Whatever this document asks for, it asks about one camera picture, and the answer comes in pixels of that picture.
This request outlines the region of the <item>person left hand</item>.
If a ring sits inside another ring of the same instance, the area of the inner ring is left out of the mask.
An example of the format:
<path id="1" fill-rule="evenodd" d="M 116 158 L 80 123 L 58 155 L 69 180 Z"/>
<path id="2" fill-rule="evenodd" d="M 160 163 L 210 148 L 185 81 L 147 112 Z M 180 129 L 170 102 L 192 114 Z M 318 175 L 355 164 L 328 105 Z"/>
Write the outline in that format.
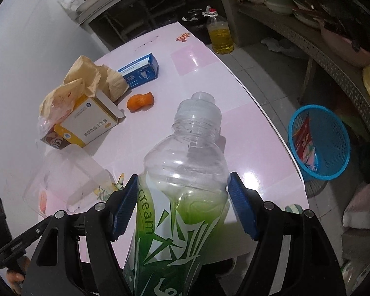
<path id="1" fill-rule="evenodd" d="M 21 284 L 24 281 L 24 274 L 26 273 L 30 262 L 31 261 L 28 257 L 22 256 L 18 262 L 22 273 L 10 269 L 6 272 L 6 280 L 8 281 L 10 288 L 14 291 L 16 295 L 21 295 Z"/>

